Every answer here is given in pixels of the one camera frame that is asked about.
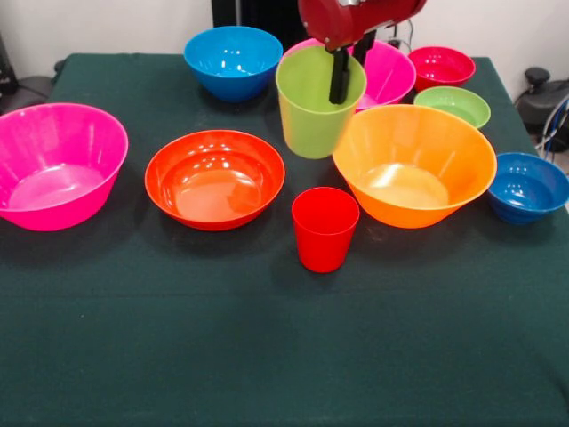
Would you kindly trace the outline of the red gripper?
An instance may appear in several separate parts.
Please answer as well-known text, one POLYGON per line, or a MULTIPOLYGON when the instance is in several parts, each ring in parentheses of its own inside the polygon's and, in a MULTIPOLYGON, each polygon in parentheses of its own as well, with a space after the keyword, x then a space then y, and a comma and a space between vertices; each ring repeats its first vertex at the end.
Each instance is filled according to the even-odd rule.
POLYGON ((301 23, 309 36, 333 52, 329 102, 340 105, 349 86, 349 52, 363 67, 374 45, 374 30, 392 27, 418 14, 426 0, 299 0, 301 23))

